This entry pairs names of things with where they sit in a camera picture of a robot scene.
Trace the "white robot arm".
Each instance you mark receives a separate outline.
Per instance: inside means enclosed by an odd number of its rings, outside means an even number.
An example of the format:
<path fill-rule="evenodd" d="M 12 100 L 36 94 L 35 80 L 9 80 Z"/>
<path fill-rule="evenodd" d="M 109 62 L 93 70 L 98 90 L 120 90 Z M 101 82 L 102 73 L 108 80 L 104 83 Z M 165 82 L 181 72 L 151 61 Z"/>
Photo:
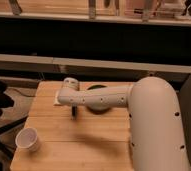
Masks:
<path fill-rule="evenodd" d="M 80 90 L 78 80 L 66 78 L 57 101 L 127 109 L 135 171 L 191 171 L 178 97 L 167 81 L 145 77 L 133 84 Z"/>

